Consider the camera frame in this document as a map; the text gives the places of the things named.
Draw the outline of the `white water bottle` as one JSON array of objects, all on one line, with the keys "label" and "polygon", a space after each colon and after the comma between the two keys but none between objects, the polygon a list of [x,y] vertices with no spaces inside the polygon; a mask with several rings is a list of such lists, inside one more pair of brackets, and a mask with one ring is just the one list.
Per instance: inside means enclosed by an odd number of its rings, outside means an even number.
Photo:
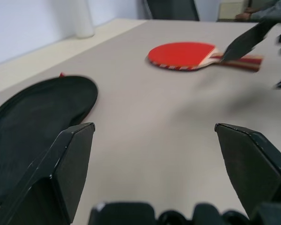
[{"label": "white water bottle", "polygon": [[78,38],[89,38],[94,36],[95,28],[92,23],[89,1],[75,0],[74,10],[74,28]]}]

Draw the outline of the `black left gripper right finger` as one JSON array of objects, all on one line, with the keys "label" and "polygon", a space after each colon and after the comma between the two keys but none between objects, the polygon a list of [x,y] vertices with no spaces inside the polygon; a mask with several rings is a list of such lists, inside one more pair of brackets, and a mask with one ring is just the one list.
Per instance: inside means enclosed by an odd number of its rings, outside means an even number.
[{"label": "black left gripper right finger", "polygon": [[217,123],[230,182],[248,216],[261,203],[281,202],[281,152],[260,132]]}]

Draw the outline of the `black office chair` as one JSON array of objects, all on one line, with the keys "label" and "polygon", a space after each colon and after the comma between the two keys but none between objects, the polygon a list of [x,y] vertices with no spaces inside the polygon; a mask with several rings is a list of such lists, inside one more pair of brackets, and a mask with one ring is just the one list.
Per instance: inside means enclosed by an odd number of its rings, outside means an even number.
[{"label": "black office chair", "polygon": [[200,21],[195,0],[142,0],[150,19]]}]

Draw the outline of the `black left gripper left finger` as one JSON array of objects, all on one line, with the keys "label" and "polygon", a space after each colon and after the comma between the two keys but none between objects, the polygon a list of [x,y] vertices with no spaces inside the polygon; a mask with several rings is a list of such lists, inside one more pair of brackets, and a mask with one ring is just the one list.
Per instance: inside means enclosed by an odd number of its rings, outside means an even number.
[{"label": "black left gripper left finger", "polygon": [[62,131],[0,206],[0,225],[70,225],[84,189],[95,124]]}]

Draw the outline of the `red table tennis paddle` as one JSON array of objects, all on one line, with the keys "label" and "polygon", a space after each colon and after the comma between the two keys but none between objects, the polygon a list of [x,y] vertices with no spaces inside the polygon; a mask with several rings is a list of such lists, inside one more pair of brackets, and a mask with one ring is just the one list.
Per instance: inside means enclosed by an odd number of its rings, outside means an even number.
[{"label": "red table tennis paddle", "polygon": [[177,71],[195,71],[212,64],[259,71],[264,57],[246,55],[237,60],[221,61],[223,53],[215,45],[202,42],[175,42],[157,46],[147,59],[153,65]]}]

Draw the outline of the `bystander hand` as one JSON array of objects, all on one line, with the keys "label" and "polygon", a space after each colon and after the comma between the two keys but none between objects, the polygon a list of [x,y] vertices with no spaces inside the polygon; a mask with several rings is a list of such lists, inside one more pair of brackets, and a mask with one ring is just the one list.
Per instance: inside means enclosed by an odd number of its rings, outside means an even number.
[{"label": "bystander hand", "polygon": [[252,12],[245,11],[235,16],[236,20],[247,21],[250,19]]}]

